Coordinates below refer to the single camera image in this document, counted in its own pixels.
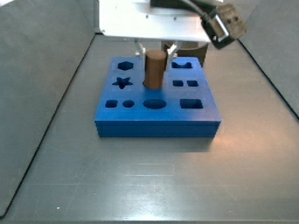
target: metal table surface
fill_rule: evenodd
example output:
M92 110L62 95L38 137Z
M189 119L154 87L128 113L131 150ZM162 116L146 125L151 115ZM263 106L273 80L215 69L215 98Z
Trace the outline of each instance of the metal table surface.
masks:
M0 21L2 219L95 33L74 0L12 1Z
M99 138L108 62L134 50L95 37L0 222L299 222L298 120L238 42L211 48L205 65L223 118L214 139Z

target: square hole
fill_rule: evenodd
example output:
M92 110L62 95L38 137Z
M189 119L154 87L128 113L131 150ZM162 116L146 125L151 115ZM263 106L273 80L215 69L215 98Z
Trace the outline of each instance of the square hole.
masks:
M183 81L182 80L174 80L172 85L178 88L183 87Z
M191 88L197 88L199 86L199 82L197 80L187 80L187 84Z
M199 99L182 99L182 109L203 109L202 100Z
M107 107L108 109L114 109L114 108L116 108L116 107L118 107L118 101L115 101L115 100L107 101L107 105L106 105L106 107Z

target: circular hole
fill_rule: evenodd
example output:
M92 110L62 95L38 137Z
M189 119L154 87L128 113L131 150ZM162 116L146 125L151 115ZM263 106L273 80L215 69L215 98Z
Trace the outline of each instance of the circular hole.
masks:
M131 109L135 106L135 102L134 101L124 101L123 105L127 109Z
M166 101L159 99L151 99L144 101L144 106L148 109L163 109L166 107Z

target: star-shaped hole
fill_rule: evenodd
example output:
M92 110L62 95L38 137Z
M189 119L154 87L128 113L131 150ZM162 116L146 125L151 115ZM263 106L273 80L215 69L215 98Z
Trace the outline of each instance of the star-shaped hole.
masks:
M112 84L114 86L119 86L120 89L124 89L126 86L132 86L134 83L130 82L131 78L122 79L120 77L116 78L116 82Z

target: metal bracket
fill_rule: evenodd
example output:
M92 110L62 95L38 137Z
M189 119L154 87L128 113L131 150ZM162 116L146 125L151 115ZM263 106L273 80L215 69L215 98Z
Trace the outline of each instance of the metal bracket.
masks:
M168 53L168 57L167 57L167 64L166 64L166 71L168 71L174 58L175 58L175 54L178 53L178 51L181 50L183 46L183 42L175 40L175 42L172 43L172 47L167 50Z
M146 48L144 48L139 38L135 38L135 47L136 47L135 56L140 58L143 69L146 69Z

